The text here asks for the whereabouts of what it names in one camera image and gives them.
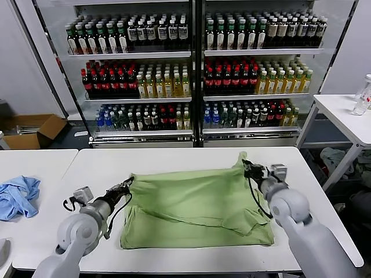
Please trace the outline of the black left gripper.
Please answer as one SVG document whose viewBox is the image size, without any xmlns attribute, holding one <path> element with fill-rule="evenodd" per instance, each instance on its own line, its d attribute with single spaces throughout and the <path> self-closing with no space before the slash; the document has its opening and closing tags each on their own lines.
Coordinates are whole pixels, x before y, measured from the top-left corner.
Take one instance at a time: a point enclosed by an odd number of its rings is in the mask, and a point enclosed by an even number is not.
<svg viewBox="0 0 371 278">
<path fill-rule="evenodd" d="M 106 202 L 110 204 L 117 204 L 121 198 L 129 194 L 130 185 L 132 185 L 134 178 L 128 178 L 123 184 L 117 184 L 110 188 L 104 197 L 107 199 Z"/>
</svg>

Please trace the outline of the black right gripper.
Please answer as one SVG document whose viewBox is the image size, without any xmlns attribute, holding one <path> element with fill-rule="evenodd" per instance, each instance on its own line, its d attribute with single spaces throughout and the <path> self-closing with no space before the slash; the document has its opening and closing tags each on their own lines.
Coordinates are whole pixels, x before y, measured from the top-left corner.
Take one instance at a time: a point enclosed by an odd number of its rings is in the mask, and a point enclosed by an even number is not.
<svg viewBox="0 0 371 278">
<path fill-rule="evenodd" d="M 251 161 L 243 159 L 243 165 L 245 166 L 244 177 L 253 180 L 264 180 L 267 179 L 270 171 L 267 167 L 260 164 L 252 164 Z"/>
</svg>

